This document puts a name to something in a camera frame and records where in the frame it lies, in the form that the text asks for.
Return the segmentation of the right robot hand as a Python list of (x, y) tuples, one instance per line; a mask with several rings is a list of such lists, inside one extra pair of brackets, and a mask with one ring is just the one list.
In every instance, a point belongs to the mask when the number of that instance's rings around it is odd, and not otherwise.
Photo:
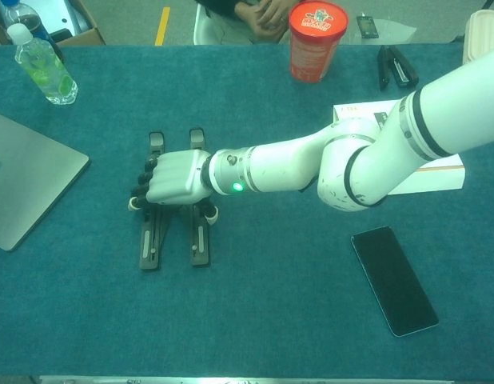
[(159, 155), (149, 164), (152, 170), (141, 175), (141, 183), (132, 190), (128, 210), (140, 210), (150, 204), (186, 206), (202, 203), (205, 220), (213, 225), (218, 208), (209, 197), (214, 189), (209, 180), (211, 154), (201, 150), (182, 150)]

